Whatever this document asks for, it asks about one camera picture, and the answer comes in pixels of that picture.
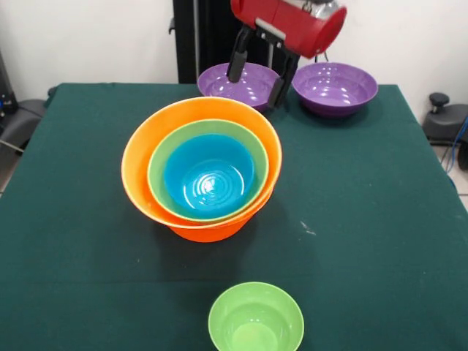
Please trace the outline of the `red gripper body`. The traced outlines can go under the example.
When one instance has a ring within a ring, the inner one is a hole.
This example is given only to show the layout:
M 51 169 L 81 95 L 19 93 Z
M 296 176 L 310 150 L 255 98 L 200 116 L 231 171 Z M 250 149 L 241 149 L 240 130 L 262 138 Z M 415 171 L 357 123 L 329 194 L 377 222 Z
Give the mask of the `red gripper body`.
M 272 34 L 289 51 L 312 58 L 338 37 L 347 8 L 335 1 L 231 1 L 234 16 Z

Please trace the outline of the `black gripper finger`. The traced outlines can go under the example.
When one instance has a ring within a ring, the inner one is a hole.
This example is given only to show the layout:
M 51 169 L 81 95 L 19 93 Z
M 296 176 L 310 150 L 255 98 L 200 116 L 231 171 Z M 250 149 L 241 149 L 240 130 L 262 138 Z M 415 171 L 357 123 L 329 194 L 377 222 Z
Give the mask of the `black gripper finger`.
M 231 83 L 237 83 L 241 79 L 248 56 L 247 46 L 252 36 L 252 28 L 241 28 L 238 32 L 227 68 L 227 78 Z
M 268 98 L 269 108 L 279 107 L 287 96 L 291 82 L 298 68 L 298 55 L 288 54 L 284 60 L 284 67 L 280 76 L 275 80 Z

